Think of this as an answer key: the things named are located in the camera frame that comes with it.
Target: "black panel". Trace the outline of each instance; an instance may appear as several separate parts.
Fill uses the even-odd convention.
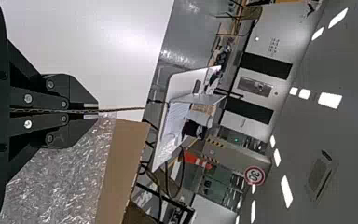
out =
[[[241,68],[246,68],[284,80],[289,77],[292,66],[293,65],[291,63],[285,63],[246,52],[243,53],[240,64]]]
[[[269,124],[274,114],[271,109],[232,97],[227,98],[225,110],[265,124]]]

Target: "ceiling light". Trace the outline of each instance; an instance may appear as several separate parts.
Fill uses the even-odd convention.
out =
[[[290,94],[291,95],[297,95],[297,92],[298,92],[298,88],[296,88],[296,87],[292,87],[292,89],[290,89]]]
[[[281,164],[281,154],[279,153],[278,149],[275,149],[274,151],[274,159],[275,159],[275,165],[279,167],[279,164]]]
[[[286,175],[281,181],[282,193],[286,207],[289,208],[293,201],[292,191],[290,190],[289,182],[287,181]]]
[[[348,8],[345,8],[344,10],[342,10],[340,13],[338,13],[338,15],[336,15],[331,21],[330,24],[328,24],[328,28],[332,28],[333,26],[335,26],[337,23],[339,23],[340,21],[342,21],[345,16],[347,15],[348,12]]]
[[[308,98],[310,98],[310,90],[302,89],[298,97],[304,100],[308,100]]]
[[[251,209],[251,223],[255,221],[255,200],[252,202],[252,209]]]
[[[324,32],[324,27],[322,27],[321,29],[317,30],[317,31],[315,32],[315,34],[313,34],[312,40],[315,40],[316,38],[318,38],[319,36],[321,36],[323,32]]]
[[[319,97],[318,104],[337,109],[339,103],[341,102],[341,99],[342,99],[341,95],[322,92],[321,96]]]
[[[274,135],[271,136],[271,138],[269,139],[269,142],[271,143],[271,146],[272,146],[272,147],[275,147],[275,143],[276,143],[276,142],[275,142],[275,137],[274,137]]]
[[[242,196],[240,197],[240,200],[237,203],[237,209],[241,208],[241,204],[242,204]]]

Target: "ceiling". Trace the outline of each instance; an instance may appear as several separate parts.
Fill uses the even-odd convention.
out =
[[[346,17],[328,28],[348,8]],[[273,131],[281,164],[274,164],[267,182],[248,192],[241,223],[357,223],[358,222],[358,0],[325,1],[325,10],[296,74],[293,86],[311,91],[304,100],[289,95]],[[322,92],[342,96],[337,109],[318,104]],[[269,147],[272,156],[275,148]],[[321,151],[327,151],[337,170],[324,186],[320,200],[307,193],[308,174]],[[281,181],[286,175],[293,202],[286,208]]]

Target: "air vent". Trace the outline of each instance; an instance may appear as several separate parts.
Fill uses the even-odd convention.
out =
[[[305,186],[311,201],[318,202],[321,199],[336,168],[337,161],[328,152],[322,150],[310,167]]]

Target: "cardboard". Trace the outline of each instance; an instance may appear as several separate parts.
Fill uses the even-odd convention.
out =
[[[146,123],[116,120],[95,223],[122,223],[149,127]]]

